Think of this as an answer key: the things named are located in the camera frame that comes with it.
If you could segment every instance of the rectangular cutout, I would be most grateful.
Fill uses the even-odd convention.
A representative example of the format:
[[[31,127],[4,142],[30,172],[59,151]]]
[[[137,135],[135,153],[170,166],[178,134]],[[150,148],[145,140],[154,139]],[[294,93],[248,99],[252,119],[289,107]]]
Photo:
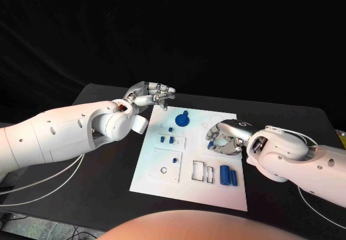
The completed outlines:
[[[191,163],[191,180],[204,180],[204,163],[201,161],[193,161]]]
[[[209,184],[213,184],[214,180],[213,180],[213,167],[207,166],[206,167],[206,182]]]

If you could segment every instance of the black tabletop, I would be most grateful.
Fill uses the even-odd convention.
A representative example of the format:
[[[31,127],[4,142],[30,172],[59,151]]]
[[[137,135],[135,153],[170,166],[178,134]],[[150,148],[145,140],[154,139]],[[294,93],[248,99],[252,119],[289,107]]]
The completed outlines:
[[[125,91],[121,87],[89,84],[73,104],[118,99]],[[235,113],[238,119],[258,128],[272,125],[305,134],[320,145],[343,147],[325,113],[317,108],[178,93],[176,99],[168,101],[168,106]],[[151,111],[152,107],[141,113],[147,119]],[[75,176],[52,195],[28,204],[3,207],[3,210],[103,231],[150,213],[203,210],[261,221],[307,239],[346,238],[346,230],[325,221],[307,207],[297,186],[289,181],[278,183],[269,180],[246,164],[245,157],[242,168],[248,212],[129,192],[142,140],[144,135],[131,131],[124,140],[105,144],[86,153]],[[72,161],[30,166],[16,187],[53,175]],[[13,192],[4,204],[21,203],[43,196],[63,183],[72,171],[73,167],[52,180]],[[346,226],[346,209],[305,192],[302,195],[315,210]]]

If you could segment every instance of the circular cutout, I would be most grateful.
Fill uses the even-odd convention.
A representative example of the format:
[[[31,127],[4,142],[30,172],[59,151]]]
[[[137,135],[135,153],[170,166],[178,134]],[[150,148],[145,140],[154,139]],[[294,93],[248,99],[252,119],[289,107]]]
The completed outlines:
[[[216,125],[219,122],[223,121],[223,118],[219,115],[212,115],[209,121],[212,125]]]

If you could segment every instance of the white board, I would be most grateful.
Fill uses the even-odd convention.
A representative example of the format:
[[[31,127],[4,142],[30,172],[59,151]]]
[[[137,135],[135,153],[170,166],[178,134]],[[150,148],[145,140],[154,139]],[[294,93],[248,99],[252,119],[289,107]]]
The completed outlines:
[[[180,127],[176,124],[176,116],[183,114],[184,110],[189,124]],[[207,150],[207,130],[225,119],[236,119],[236,114],[173,106],[163,111],[157,105],[152,107],[131,180],[131,192],[248,211],[242,155],[227,156]],[[223,141],[217,138],[214,144],[222,144]],[[203,181],[191,179],[193,161],[203,162]],[[236,171],[238,186],[220,185],[220,165],[227,165],[230,170]],[[212,167],[213,183],[207,183],[207,167]]]

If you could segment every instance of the white robotic arm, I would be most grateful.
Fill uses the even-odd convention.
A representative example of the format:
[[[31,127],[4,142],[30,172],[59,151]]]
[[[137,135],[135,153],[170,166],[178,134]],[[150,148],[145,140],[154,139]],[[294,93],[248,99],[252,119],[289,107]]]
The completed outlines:
[[[176,90],[137,83],[122,99],[52,109],[0,128],[0,175],[26,166],[67,160],[119,141],[132,129],[142,134],[148,121],[137,115],[148,105],[167,109]]]
[[[272,126],[258,131],[246,122],[223,120],[210,128],[206,140],[213,142],[220,135],[227,144],[209,149],[235,155],[245,146],[246,162],[271,180],[289,180],[305,192],[346,208],[346,150],[315,142],[315,146],[307,146],[305,139],[288,132]]]

